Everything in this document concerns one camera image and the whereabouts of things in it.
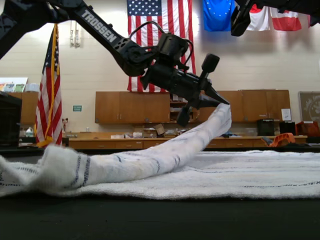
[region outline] robotic arm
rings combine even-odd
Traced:
[[[217,107],[220,103],[229,104],[208,80],[209,73],[215,70],[220,60],[219,57],[207,55],[200,77],[187,73],[188,67],[185,62],[180,62],[180,58],[186,53],[189,44],[193,48],[192,42],[165,33],[157,23],[148,22],[146,24],[156,24],[162,35],[157,46],[141,47],[130,38],[119,35],[111,24],[105,23],[83,0],[6,0],[4,11],[0,15],[0,59],[25,33],[37,30],[47,23],[68,20],[77,21],[97,39],[128,76],[143,76],[141,81],[145,89],[152,83],[185,98],[188,103],[179,113],[178,124],[187,125],[192,107],[199,109]]]

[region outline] wooden cabinet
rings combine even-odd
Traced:
[[[146,123],[165,123],[170,121],[170,94],[144,94],[144,121]]]
[[[95,123],[118,123],[120,92],[97,91],[95,93]]]
[[[143,123],[144,112],[143,93],[120,92],[119,123]]]
[[[219,148],[226,148],[227,142],[225,140],[212,140],[208,146],[206,146],[207,149],[219,149]]]
[[[290,95],[288,90],[268,90],[266,92],[266,108],[268,118],[283,121],[281,109],[290,109]]]
[[[22,99],[21,120],[23,125],[33,125],[36,122],[38,92],[10,92],[9,95]]]
[[[254,146],[250,139],[228,139],[225,141],[227,148],[252,148]]]
[[[97,91],[95,122],[98,124],[169,122],[168,93]]]
[[[248,122],[282,121],[281,109],[290,109],[288,90],[243,90],[243,113]]]
[[[116,143],[114,141],[69,141],[69,147],[79,149],[115,149]]]
[[[219,91],[219,94],[230,103],[231,115],[233,122],[243,122],[243,94],[242,91]],[[215,110],[214,107],[204,107],[199,110],[197,122],[205,122]]]
[[[143,142],[143,148],[144,149],[148,149],[151,147],[155,147],[157,145],[163,144],[166,141],[156,141],[156,140],[152,140],[152,141],[144,141]]]
[[[116,149],[143,149],[142,141],[117,141],[115,142]]]
[[[243,94],[242,91],[219,91],[219,94],[229,101],[233,122],[244,121]]]
[[[243,90],[242,95],[245,121],[255,122],[268,118],[266,91]]]
[[[22,99],[22,92],[8,92],[8,95],[18,99]]]

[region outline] red and white flag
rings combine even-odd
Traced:
[[[257,8],[254,4],[250,10],[251,23],[247,30],[249,31],[267,31],[270,30],[268,7],[264,6],[262,9]]]
[[[61,145],[62,128],[59,32],[58,25],[55,24],[42,69],[40,92],[35,112],[37,146],[43,148],[51,143]]]
[[[284,11],[279,13],[278,9],[271,8],[272,23],[275,30],[278,31],[298,31],[302,29],[299,15],[297,12]]]
[[[127,0],[128,33],[129,35],[141,24],[154,21],[158,23],[164,32],[171,32],[181,38],[193,42],[192,29],[192,0]],[[132,36],[132,40],[142,47],[156,46],[161,32],[153,24],[141,28]],[[190,54],[190,48],[181,58],[185,63]],[[189,72],[196,74],[195,54],[193,53],[186,64]],[[140,77],[129,77],[128,91],[130,92],[165,92],[164,89],[149,84],[143,89]]]

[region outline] black speaker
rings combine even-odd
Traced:
[[[258,136],[274,136],[275,121],[273,119],[261,119],[256,122]]]

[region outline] table surface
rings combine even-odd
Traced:
[[[39,158],[16,151],[8,159],[34,164]],[[320,239],[319,229],[320,199],[0,198],[1,240]]]
[[[267,136],[269,139],[274,139],[276,136]],[[307,136],[294,136],[296,139],[307,139]],[[214,140],[255,140],[261,139],[262,136],[232,136],[226,137],[216,137]],[[168,141],[172,138],[122,138],[122,139],[111,139],[111,138],[69,138],[69,142],[86,142],[86,141]]]

